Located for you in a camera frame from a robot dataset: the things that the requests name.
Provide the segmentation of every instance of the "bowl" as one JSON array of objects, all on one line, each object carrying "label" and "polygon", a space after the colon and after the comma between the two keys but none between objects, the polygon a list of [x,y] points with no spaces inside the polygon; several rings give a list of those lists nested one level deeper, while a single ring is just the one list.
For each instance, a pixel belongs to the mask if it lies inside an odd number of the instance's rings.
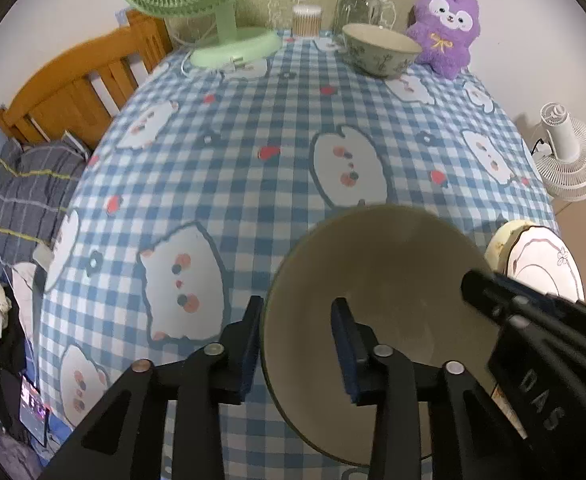
[{"label": "bowl", "polygon": [[283,418],[319,452],[369,464],[375,407],[352,405],[344,391],[330,323],[339,296],[380,343],[424,364],[458,360],[492,392],[498,327],[462,299],[470,269],[490,271],[469,238],[422,209],[357,206],[318,224],[282,262],[263,311],[262,368]]},{"label": "bowl", "polygon": [[368,23],[349,23],[342,28],[351,61],[377,77],[399,76],[422,53],[408,36]]}]

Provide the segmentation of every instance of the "purple plush toy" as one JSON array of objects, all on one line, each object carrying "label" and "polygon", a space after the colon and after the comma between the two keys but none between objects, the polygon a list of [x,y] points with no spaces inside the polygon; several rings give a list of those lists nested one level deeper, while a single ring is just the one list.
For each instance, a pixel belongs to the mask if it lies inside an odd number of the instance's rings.
[{"label": "purple plush toy", "polygon": [[471,62],[468,47],[480,35],[477,0],[417,0],[415,19],[406,31],[423,49],[415,61],[455,79]]}]

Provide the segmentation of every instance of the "gray blanket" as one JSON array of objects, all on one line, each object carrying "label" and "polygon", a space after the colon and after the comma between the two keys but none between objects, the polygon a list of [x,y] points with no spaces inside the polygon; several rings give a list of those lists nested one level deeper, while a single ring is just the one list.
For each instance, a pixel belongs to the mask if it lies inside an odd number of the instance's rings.
[{"label": "gray blanket", "polygon": [[61,140],[20,146],[9,139],[0,154],[0,261],[32,261],[39,242],[52,248],[88,160],[68,132]]}]

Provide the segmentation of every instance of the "cable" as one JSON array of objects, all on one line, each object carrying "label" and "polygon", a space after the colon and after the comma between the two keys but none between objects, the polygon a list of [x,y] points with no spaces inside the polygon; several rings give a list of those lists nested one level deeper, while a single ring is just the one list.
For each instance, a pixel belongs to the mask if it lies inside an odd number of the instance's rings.
[{"label": "cable", "polygon": [[213,30],[215,28],[215,24],[216,24],[215,20],[213,20],[213,23],[211,23],[211,27],[208,28],[208,30],[199,38],[199,40],[196,40],[193,43],[189,43],[188,41],[181,40],[180,38],[178,38],[177,36],[174,36],[173,34],[171,34],[169,32],[169,36],[171,36],[171,38],[173,38],[181,46],[187,48],[186,56],[184,56],[184,59],[182,59],[182,64],[180,65],[180,72],[182,72],[182,75],[188,76],[187,72],[184,70],[184,64],[191,57],[191,53],[193,52],[193,49],[195,49],[202,40],[206,39],[206,37],[211,33],[211,30]]},{"label": "cable", "polygon": [[535,141],[535,144],[533,144],[533,149],[531,150],[531,155],[533,155],[533,153],[535,153],[535,151],[537,150],[537,145],[538,144],[546,144],[546,143],[544,142],[544,139],[541,139],[541,138],[540,139],[537,139]]}]

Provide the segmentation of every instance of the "phone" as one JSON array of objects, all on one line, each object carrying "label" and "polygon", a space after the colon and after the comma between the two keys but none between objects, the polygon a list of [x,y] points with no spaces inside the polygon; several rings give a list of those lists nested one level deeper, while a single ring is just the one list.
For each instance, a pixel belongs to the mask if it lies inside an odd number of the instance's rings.
[{"label": "phone", "polygon": [[22,392],[20,393],[20,422],[22,422],[35,440],[46,446],[47,423],[49,410],[42,402],[38,390],[22,376]]}]

